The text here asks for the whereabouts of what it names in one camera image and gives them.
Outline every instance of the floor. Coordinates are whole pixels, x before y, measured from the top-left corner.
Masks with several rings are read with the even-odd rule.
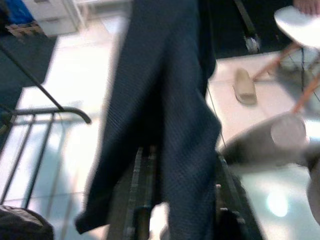
[[[86,179],[99,156],[101,133],[112,86],[114,59],[126,21],[123,18],[97,19],[80,32],[60,36],[57,40],[43,86],[63,106],[77,107],[92,119],[87,125],[72,114],[58,115],[53,124],[43,163],[32,194],[29,208],[44,216],[55,230],[56,240],[100,240],[108,227],[100,227],[79,235],[74,217],[81,211]],[[301,90],[294,82],[294,66],[300,65],[299,54],[283,63],[286,74],[275,72],[256,83],[258,104],[244,106],[237,102],[233,77],[239,67],[253,74],[277,53],[220,59],[208,85],[207,104],[222,123],[222,138],[218,148],[232,137],[263,120],[289,111]],[[306,52],[308,63],[314,52]],[[18,108],[53,107],[53,104],[34,87],[23,90]],[[308,109],[320,107],[316,94]],[[14,176],[5,205],[20,206],[35,159],[39,155],[49,115],[37,118],[32,128],[21,162]],[[0,192],[18,154],[19,143],[29,117],[19,117],[0,156]],[[259,218],[262,232],[268,240],[314,240],[320,226],[313,220],[306,197],[309,175],[306,169],[294,165],[275,171],[242,176],[242,183]],[[166,222],[168,207],[163,204],[154,210],[151,219],[152,239]]]

